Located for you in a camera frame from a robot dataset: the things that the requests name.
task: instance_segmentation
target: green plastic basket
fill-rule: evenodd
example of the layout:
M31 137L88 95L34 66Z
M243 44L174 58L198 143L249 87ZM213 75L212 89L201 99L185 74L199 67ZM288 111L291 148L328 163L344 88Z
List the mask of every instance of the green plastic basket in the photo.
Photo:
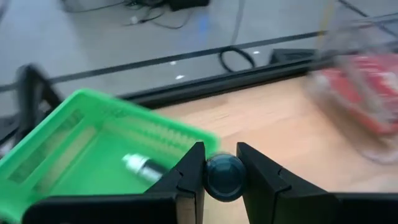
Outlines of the green plastic basket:
M140 194L153 183L126 169L139 153L171 169L197 141L213 154L213 134L91 90L67 98L0 160L0 219L19 222L50 195Z

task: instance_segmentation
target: clear plastic container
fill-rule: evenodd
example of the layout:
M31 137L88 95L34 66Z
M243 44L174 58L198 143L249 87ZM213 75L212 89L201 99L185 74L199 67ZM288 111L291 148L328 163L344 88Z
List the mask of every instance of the clear plastic container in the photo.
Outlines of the clear plastic container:
M312 98L364 156L398 161L398 14L337 10L317 52Z

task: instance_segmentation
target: wire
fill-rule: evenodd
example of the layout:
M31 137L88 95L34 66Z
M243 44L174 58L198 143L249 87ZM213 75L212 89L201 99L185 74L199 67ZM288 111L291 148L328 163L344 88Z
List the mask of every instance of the wire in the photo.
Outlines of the wire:
M151 13L154 9L157 9L157 8L158 8L158 7L150 7L150 8L148 8L147 13L146 13L146 14L144 15L144 17L139 21L139 23L145 23L145 22L148 22L148 21L153 21L154 19L157 19L157 18L159 18L160 16L163 16L164 13L165 13L165 8L164 8L164 7L162 7L162 11L160 12L159 15L148 18L148 17L150 16L150 13Z
M244 59L246 59L251 64L252 68L256 67L256 62L254 61L254 59L251 55L249 55L247 52L244 52L243 50L233 46L233 45L235 45L236 40L238 39L239 30L241 28L244 3L245 3L245 0L239 0L238 13L236 13L235 28L234 28L234 32L232 33L230 46L222 48L218 54L218 60L220 61L221 66L228 72L236 72L236 71L232 70L225 63L223 55L226 52L236 52L237 54L242 56Z
M109 7L113 7L113 6L118 6L120 4L125 4L125 3L126 3L125 1L122 1L122 2L119 2L119 3L116 3L116 4L112 4L112 5L109 5L109 6L103 6L103 7L99 7L99 8L95 8L95 9L88 9L88 10L82 10L82 11L72 11L72 10L68 9L68 7L65 5L65 10L67 12L72 12L72 13L92 12L92 11L97 11L97 10L100 10L100 9L105 9L105 8L109 8Z
M236 40L238 39L239 30L241 29L242 18L243 18L243 10L244 10L244 0L239 0L238 12L236 13L235 18L235 28L232 33L231 43L230 45L235 45Z
M156 21L151 21L151 23L152 23L153 25L156 25L156 26L159 26L159 27L163 27L163 28L167 28L167 29L180 29L180 28L183 28L185 25L188 24L189 20L190 20L191 17L192 17L192 14L193 14L193 9L191 9L191 10L188 12L187 17L185 18L185 20L183 21L183 23L182 23L181 25L179 25L179 26L170 26L170 25L167 25L167 24L158 23L158 22L156 22Z
M9 2L10 0L0 1L0 22L2 21L4 15L6 14Z
M137 4L137 2L134 1L131 1L130 3L125 4L124 6L130 10L135 10L135 11L138 11L144 7L143 5Z
M141 5L148 7L160 7L166 4L167 0L130 0L133 5Z
M127 6L127 7L135 6L137 4L136 1L132 1L132 0L130 0L130 1L126 0L124 3L125 3L124 5Z

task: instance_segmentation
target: table surface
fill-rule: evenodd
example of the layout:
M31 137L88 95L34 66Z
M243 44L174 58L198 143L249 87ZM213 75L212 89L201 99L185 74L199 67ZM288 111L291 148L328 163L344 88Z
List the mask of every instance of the table surface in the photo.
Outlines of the table surface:
M318 109L303 87L305 78L191 101L158 112L221 138L235 154L246 142L286 169L328 191L398 192L398 165L380 165L357 150ZM242 198L205 199L205 224L249 223Z

